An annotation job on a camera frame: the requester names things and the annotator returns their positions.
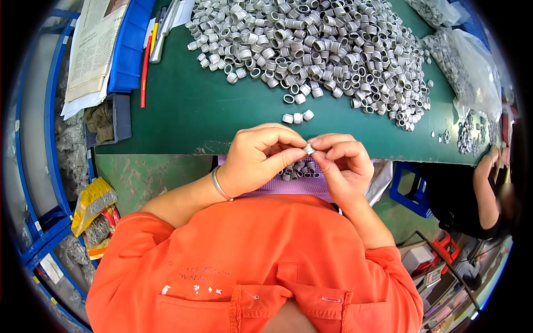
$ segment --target blue stool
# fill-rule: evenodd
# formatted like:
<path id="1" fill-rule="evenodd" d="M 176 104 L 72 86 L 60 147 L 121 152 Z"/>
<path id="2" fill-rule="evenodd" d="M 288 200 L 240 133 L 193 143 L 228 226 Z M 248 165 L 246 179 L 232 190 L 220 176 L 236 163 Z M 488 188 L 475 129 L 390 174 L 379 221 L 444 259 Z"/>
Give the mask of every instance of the blue stool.
<path id="1" fill-rule="evenodd" d="M 402 171 L 407 170 L 414 173 L 415 181 L 408 197 L 398 192 L 398 186 L 402 176 Z M 389 196 L 397 203 L 409 208 L 416 214 L 423 218 L 433 217 L 433 213 L 430 208 L 429 192 L 427 186 L 424 190 L 424 184 L 426 180 L 421 177 L 421 173 L 416 167 L 416 163 L 410 162 L 396 162 L 396 170 L 394 171 L 394 177 L 392 178 L 392 185 L 389 191 Z"/>

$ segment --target red pencil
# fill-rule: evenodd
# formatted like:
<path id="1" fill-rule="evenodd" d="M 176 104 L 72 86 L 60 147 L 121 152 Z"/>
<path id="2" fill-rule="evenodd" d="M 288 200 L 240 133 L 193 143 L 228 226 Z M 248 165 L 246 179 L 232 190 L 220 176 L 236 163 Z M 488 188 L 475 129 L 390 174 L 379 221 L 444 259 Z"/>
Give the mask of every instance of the red pencil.
<path id="1" fill-rule="evenodd" d="M 142 65 L 141 81 L 141 109 L 146 106 L 146 76 L 148 74 L 148 58 L 150 58 L 150 45 L 152 44 L 152 33 L 148 36 L 146 51 L 144 52 L 144 63 Z"/>

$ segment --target purple tray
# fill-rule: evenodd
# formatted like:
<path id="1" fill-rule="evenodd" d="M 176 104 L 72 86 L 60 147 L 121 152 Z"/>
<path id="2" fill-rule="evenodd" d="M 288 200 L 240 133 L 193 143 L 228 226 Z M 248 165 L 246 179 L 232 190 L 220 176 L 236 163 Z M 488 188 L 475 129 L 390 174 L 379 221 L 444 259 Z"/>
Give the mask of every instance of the purple tray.
<path id="1" fill-rule="evenodd" d="M 226 156 L 219 156 L 219 165 L 224 164 Z M 318 164 L 312 158 L 305 158 L 305 162 L 312 161 L 314 170 L 320 174 L 319 178 L 299 178 L 297 181 L 284 181 L 276 175 L 268 183 L 257 190 L 245 193 L 242 197 L 264 196 L 268 194 L 311 194 L 327 202 L 333 202 L 329 196 L 328 186 Z"/>

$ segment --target green workbench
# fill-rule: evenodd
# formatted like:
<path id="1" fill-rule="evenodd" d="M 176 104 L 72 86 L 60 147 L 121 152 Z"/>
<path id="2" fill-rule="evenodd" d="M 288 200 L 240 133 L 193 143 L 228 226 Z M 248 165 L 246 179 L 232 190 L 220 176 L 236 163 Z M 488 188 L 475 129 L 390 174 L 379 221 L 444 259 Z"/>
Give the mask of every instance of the green workbench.
<path id="1" fill-rule="evenodd" d="M 434 31 L 404 0 L 391 0 L 393 10 L 418 37 Z M 165 3 L 157 0 L 155 11 Z M 350 133 L 361 141 L 371 158 L 406 161 L 433 161 L 477 164 L 487 146 L 477 156 L 462 155 L 457 148 L 458 115 L 452 100 L 454 93 L 435 62 L 423 64 L 425 80 L 433 80 L 431 110 L 415 125 L 413 132 L 403 131 L 387 115 L 366 114 L 350 107 L 350 97 L 335 99 L 324 89 L 324 96 L 307 96 L 303 104 L 285 104 L 287 92 L 279 86 L 269 89 L 260 79 L 248 75 L 235 85 L 226 82 L 223 71 L 202 69 L 190 52 L 189 31 L 172 29 L 165 40 L 163 60 L 150 65 L 146 108 L 140 108 L 140 90 L 131 94 L 132 137 L 113 145 L 99 146 L 98 154 L 189 154 L 224 155 L 235 132 L 262 123 L 280 123 L 284 113 L 303 113 L 310 109 L 310 122 L 292 125 L 309 139 L 323 133 Z M 449 144 L 438 142 L 438 135 L 450 130 Z"/>

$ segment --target floor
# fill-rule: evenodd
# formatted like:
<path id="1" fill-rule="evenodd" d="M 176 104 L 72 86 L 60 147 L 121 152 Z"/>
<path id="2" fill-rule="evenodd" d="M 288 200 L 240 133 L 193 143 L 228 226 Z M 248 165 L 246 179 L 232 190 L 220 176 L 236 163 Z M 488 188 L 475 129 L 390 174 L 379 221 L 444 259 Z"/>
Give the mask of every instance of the floor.
<path id="1" fill-rule="evenodd" d="M 96 155 L 96 171 L 117 191 L 117 208 L 122 216 L 137 211 L 146 201 L 206 175 L 211 156 L 190 155 Z M 402 177 L 400 193 L 407 193 L 413 174 Z M 415 230 L 433 239 L 440 231 L 435 218 L 422 218 L 389 198 L 388 190 L 374 205 L 374 211 L 389 228 L 396 243 Z"/>

